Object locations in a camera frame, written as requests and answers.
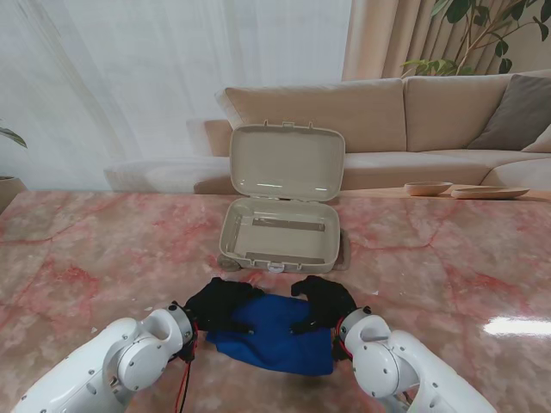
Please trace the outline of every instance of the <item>pink marble surface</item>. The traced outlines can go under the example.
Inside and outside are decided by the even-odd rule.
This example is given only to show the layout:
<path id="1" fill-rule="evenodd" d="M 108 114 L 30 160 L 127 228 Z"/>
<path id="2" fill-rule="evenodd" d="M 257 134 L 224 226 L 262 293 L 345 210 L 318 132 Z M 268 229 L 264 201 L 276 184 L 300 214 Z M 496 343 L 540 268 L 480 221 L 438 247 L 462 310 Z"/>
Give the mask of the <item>pink marble surface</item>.
<path id="1" fill-rule="evenodd" d="M 0 410 L 118 317 L 186 299 L 220 275 L 289 295 L 298 274 L 216 265 L 231 196 L 27 192 L 0 216 Z M 501 412 L 551 410 L 551 206 L 342 198 L 352 265 L 327 274 L 410 331 Z M 379 412 L 349 363 L 331 376 L 273 373 L 201 338 L 187 412 Z M 171 363 L 130 413 L 171 411 Z"/>

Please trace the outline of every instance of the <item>sofa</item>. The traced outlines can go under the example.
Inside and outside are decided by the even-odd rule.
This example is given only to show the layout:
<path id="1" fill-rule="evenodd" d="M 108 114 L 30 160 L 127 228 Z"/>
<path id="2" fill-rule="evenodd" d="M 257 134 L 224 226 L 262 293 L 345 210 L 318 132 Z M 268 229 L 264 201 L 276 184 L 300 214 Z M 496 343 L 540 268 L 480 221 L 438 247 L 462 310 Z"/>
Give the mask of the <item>sofa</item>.
<path id="1" fill-rule="evenodd" d="M 551 70 L 525 73 L 551 77 Z M 227 120 L 188 122 L 198 156 L 117 163 L 105 169 L 115 191 L 234 194 L 232 129 L 291 121 L 343 134 L 342 190 L 407 182 L 551 190 L 551 153 L 469 150 L 511 75 L 408 77 L 292 88 L 227 88 L 217 95 Z"/>

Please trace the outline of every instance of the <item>blue towel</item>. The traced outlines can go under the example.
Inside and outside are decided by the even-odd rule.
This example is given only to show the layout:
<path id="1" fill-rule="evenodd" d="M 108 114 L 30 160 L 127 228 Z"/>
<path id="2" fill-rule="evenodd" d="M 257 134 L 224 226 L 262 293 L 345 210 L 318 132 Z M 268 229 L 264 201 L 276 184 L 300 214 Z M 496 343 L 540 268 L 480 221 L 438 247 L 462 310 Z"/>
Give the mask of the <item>blue towel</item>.
<path id="1" fill-rule="evenodd" d="M 289 332 L 291 324 L 308 312 L 309 304 L 302 299 L 266 294 L 233 313 L 233 320 L 254 326 L 254 335 L 216 331 L 208 333 L 207 341 L 235 360 L 268 370 L 305 376 L 331 374 L 331 330 L 297 336 Z"/>

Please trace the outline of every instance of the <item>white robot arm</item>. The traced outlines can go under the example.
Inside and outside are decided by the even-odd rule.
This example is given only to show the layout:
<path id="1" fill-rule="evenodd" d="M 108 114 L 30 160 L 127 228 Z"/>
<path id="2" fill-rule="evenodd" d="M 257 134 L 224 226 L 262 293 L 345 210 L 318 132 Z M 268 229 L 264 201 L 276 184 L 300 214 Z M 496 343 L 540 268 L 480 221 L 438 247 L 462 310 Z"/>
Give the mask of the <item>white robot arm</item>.
<path id="1" fill-rule="evenodd" d="M 410 413 L 495 413 L 465 379 L 405 331 L 392 331 L 379 317 L 358 309 L 339 328 L 352 355 L 358 385 L 379 398 L 387 411 Z M 408 407 L 393 395 L 419 385 Z"/>
<path id="2" fill-rule="evenodd" d="M 39 379 L 12 413 L 121 413 L 193 337 L 174 304 L 142 321 L 116 320 Z"/>
<path id="3" fill-rule="evenodd" d="M 388 412 L 496 412 L 418 339 L 391 332 L 381 317 L 355 310 L 340 324 L 339 335 L 352 355 L 358 385 Z M 179 305 L 139 322 L 114 321 L 39 379 L 12 413 L 122 413 L 135 392 L 157 381 L 174 354 L 193 346 L 194 337 Z M 415 385 L 418 393 L 410 406 L 393 397 Z"/>

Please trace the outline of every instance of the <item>open plastic box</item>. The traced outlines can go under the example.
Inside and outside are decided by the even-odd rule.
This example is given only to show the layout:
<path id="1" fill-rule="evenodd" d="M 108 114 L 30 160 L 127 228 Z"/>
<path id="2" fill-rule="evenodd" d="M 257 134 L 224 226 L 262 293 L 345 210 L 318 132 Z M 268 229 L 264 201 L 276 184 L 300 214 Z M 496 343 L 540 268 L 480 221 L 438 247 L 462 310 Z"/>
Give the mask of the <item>open plastic box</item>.
<path id="1" fill-rule="evenodd" d="M 232 134 L 230 160 L 232 184 L 249 198 L 227 211 L 220 258 L 277 273 L 331 271 L 340 224 L 337 212 L 319 202 L 340 190 L 343 136 L 312 123 L 241 126 Z"/>

